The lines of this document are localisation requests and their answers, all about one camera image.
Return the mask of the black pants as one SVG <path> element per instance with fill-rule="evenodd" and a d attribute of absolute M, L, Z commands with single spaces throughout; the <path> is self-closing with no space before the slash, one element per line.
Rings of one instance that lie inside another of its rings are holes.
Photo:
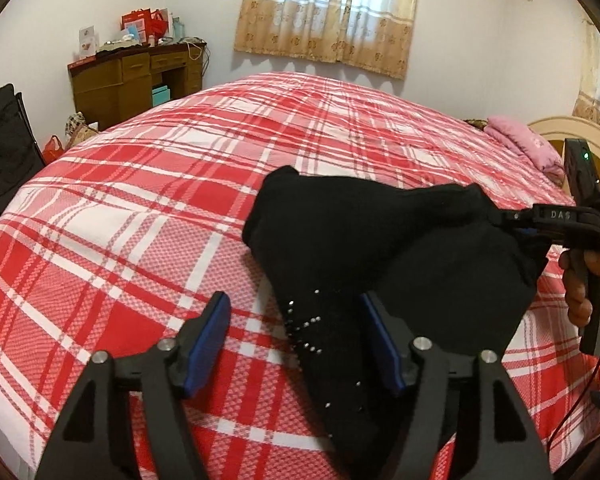
<path fill-rule="evenodd" d="M 271 172 L 242 239 L 270 281 L 309 397 L 352 479 L 385 479 L 398 442 L 364 297 L 443 350 L 500 359 L 532 303 L 550 245 L 503 226 L 480 186 L 401 190 Z"/>

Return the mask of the cream wooden headboard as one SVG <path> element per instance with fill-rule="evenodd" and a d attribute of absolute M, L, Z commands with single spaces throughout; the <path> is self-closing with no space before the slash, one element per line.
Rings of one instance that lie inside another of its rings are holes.
<path fill-rule="evenodd" d="M 529 128 L 552 144 L 562 155 L 567 169 L 580 159 L 580 166 L 589 164 L 596 168 L 600 182 L 599 125 L 580 117 L 554 116 L 530 122 Z"/>

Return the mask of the folded pink blanket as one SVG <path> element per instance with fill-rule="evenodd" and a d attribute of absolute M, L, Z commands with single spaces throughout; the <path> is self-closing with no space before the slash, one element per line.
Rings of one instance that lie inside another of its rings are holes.
<path fill-rule="evenodd" d="M 553 145 L 522 122 L 507 116 L 489 116 L 483 131 L 518 156 L 527 157 L 537 170 L 557 186 L 563 186 L 566 172 L 562 156 Z"/>

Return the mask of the beige side curtain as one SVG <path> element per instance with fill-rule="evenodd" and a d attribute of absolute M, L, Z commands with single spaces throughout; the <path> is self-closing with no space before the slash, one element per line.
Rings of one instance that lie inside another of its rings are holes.
<path fill-rule="evenodd" d="M 573 115 L 600 126 L 600 32 L 588 18 L 583 23 L 582 74 Z"/>

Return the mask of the red plaid bed sheet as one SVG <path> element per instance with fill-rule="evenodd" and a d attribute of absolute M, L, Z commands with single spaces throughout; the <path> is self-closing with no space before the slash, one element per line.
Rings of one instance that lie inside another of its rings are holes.
<path fill-rule="evenodd" d="M 0 456 L 35 474 L 84 365 L 173 335 L 212 292 L 230 329 L 186 403 L 215 479 L 339 479 L 272 289 L 242 242 L 281 166 L 397 188 L 477 183 L 503 208 L 567 196 L 466 122 L 357 84 L 253 75 L 159 106 L 72 148 L 0 219 Z"/>

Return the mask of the black folding chair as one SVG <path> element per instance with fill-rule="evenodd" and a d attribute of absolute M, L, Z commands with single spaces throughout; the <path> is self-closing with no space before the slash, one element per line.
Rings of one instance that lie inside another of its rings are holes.
<path fill-rule="evenodd" d="M 0 88 L 0 217 L 18 190 L 45 167 L 22 93 Z"/>

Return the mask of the red bag on floor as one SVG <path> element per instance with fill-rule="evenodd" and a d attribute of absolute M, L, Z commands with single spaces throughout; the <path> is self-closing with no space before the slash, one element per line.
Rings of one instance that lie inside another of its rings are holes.
<path fill-rule="evenodd" d="M 42 151 L 42 157 L 45 165 L 49 165 L 65 153 L 64 146 L 58 136 L 51 136 Z"/>

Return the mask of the beige window curtain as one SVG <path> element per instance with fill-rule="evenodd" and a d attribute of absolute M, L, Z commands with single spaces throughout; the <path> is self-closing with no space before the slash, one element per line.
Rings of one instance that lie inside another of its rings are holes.
<path fill-rule="evenodd" d="M 242 0 L 234 49 L 403 80 L 416 9 L 417 0 Z"/>

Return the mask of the teal box under desk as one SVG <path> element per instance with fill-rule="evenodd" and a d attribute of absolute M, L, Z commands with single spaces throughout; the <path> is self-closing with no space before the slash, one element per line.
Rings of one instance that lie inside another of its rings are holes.
<path fill-rule="evenodd" d="M 151 103 L 153 107 L 169 102 L 170 99 L 171 90 L 165 84 L 151 90 Z"/>

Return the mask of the brown wooden desk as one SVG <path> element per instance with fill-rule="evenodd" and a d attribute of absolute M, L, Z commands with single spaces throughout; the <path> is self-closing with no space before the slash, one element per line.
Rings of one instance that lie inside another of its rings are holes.
<path fill-rule="evenodd" d="M 207 43 L 123 48 L 68 66 L 74 108 L 106 130 L 152 107 L 152 92 L 165 86 L 172 100 L 202 89 Z"/>

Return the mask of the red gift bag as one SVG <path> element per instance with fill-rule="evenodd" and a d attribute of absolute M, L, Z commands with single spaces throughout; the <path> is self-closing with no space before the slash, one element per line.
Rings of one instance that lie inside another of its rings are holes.
<path fill-rule="evenodd" d="M 122 15 L 121 28 L 127 29 L 141 44 L 150 44 L 166 36 L 169 22 L 161 10 L 140 9 Z"/>

